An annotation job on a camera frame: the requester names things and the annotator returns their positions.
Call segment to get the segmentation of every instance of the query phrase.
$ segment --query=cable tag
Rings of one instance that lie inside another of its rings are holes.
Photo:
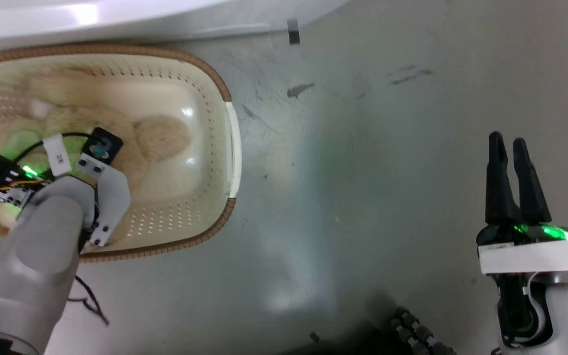
[[[54,177],[70,173],[70,158],[67,155],[63,135],[55,135],[43,140],[43,147],[47,151],[49,166]]]

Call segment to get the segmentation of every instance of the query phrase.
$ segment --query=floor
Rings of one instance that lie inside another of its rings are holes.
[[[340,339],[383,297],[460,354],[496,346],[475,245],[487,135],[527,140],[568,225],[568,4],[354,0],[301,42],[169,46],[232,92],[236,209],[198,247],[81,265],[111,326],[69,305],[49,355],[283,353]]]

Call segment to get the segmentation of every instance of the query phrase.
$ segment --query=beige plastic basket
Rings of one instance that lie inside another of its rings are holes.
[[[235,205],[242,154],[238,119],[223,79],[191,54],[128,45],[85,44],[0,52],[0,119],[15,117],[28,78],[45,68],[85,68],[102,85],[102,104],[129,115],[182,119],[192,143],[159,162],[133,193],[128,236],[81,256],[112,261],[193,247],[216,234]]]

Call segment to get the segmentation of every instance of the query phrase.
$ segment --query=beige plush toy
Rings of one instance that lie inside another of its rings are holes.
[[[41,107],[52,108],[44,117],[29,112],[26,116],[0,120],[0,154],[14,158],[25,148],[40,139],[65,132],[91,133],[102,127],[117,135],[124,145],[112,163],[113,168],[124,173],[131,193],[144,181],[151,166],[181,154],[191,143],[187,125],[173,117],[147,119],[133,125],[127,112],[104,107],[99,100],[97,80],[90,72],[81,69],[64,69],[41,72],[29,80],[31,101]],[[74,165],[86,139],[64,139],[70,161]],[[45,150],[36,149],[22,160],[35,171],[47,171],[49,161]],[[0,229],[11,227],[7,207],[0,204]],[[108,244],[125,237],[126,221],[118,225]]]

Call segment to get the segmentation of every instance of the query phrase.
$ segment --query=basket rim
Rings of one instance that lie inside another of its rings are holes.
[[[230,103],[232,101],[232,96],[223,81],[223,78],[208,65],[203,59],[198,58],[192,54],[186,52],[180,52],[178,50],[162,49],[154,47],[144,47],[139,45],[123,45],[114,43],[82,43],[82,44],[67,44],[67,45],[50,45],[46,47],[34,47],[34,48],[23,48],[23,49],[11,49],[4,50],[0,52],[0,63],[5,61],[14,61],[18,59],[36,58],[36,57],[47,57],[47,56],[62,56],[70,54],[129,54],[135,56],[152,56],[159,58],[175,59],[177,61],[183,61],[194,65],[199,68],[205,74],[207,74],[210,79],[214,82],[218,88],[223,101]],[[235,197],[228,198],[227,204],[225,205],[223,212],[216,220],[214,225],[209,227],[205,232],[186,238],[184,240],[177,240],[167,243],[162,243],[159,245],[151,245],[148,247],[139,247],[124,250],[115,251],[93,251],[86,254],[81,254],[81,263],[94,263],[103,261],[117,261],[117,260],[128,260],[133,258],[140,258],[144,256],[152,256],[157,254],[163,254],[165,252],[176,251],[180,249],[195,247],[209,240],[218,231],[220,231],[223,226],[229,220],[232,211],[235,206]]]

